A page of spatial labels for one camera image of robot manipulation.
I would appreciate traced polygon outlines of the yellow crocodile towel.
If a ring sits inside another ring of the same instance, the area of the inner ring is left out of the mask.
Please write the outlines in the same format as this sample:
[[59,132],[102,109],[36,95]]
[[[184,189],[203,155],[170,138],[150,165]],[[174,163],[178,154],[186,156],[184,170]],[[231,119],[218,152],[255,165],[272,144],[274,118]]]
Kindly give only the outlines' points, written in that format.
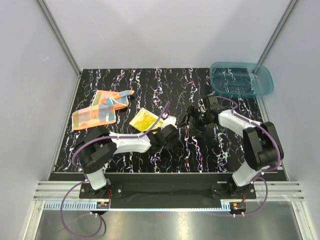
[[145,108],[141,108],[139,112],[129,122],[129,125],[134,129],[145,132],[158,120],[158,116],[148,111]]

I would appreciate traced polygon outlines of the orange blue patterned towel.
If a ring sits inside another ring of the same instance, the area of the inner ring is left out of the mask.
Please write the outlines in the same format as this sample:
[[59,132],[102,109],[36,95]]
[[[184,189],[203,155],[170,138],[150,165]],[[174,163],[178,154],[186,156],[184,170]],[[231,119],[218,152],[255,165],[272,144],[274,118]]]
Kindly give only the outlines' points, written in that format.
[[114,124],[116,122],[116,111],[127,108],[129,106],[129,96],[134,93],[134,90],[120,92],[97,90],[93,103],[89,107],[72,113],[72,130],[80,131]]

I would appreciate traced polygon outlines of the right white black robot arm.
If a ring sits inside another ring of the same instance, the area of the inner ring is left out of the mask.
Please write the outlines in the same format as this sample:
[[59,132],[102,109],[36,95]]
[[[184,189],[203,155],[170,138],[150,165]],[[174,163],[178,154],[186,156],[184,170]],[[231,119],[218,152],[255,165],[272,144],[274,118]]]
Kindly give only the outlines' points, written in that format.
[[177,126],[191,125],[195,134],[202,136],[207,125],[216,124],[242,137],[245,161],[220,189],[212,188],[212,192],[220,197],[236,199],[264,173],[276,170],[284,158],[284,151],[272,122],[244,117],[236,112],[237,103],[232,108],[223,107],[219,99],[215,94],[201,98],[198,107],[188,107]]

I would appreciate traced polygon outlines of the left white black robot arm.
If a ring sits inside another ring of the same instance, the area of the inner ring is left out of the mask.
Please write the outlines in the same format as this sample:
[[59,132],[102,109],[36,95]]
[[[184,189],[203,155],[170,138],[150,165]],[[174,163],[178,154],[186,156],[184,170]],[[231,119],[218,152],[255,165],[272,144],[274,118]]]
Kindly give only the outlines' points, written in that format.
[[114,155],[123,153],[156,153],[170,149],[178,141],[178,129],[169,124],[137,134],[119,134],[101,127],[87,135],[76,147],[72,163],[82,169],[90,192],[97,198],[108,193],[109,181],[103,166]]

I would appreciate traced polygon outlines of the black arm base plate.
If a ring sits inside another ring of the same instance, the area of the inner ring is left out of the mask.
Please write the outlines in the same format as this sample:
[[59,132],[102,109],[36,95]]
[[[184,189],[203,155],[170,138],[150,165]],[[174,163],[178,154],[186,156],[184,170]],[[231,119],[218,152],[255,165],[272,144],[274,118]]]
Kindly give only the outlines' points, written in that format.
[[90,184],[82,184],[82,197],[101,199],[112,195],[112,189],[123,187],[129,195],[155,193],[156,195],[183,195],[195,193],[205,196],[212,189],[221,189],[230,173],[106,173],[109,185],[99,191]]

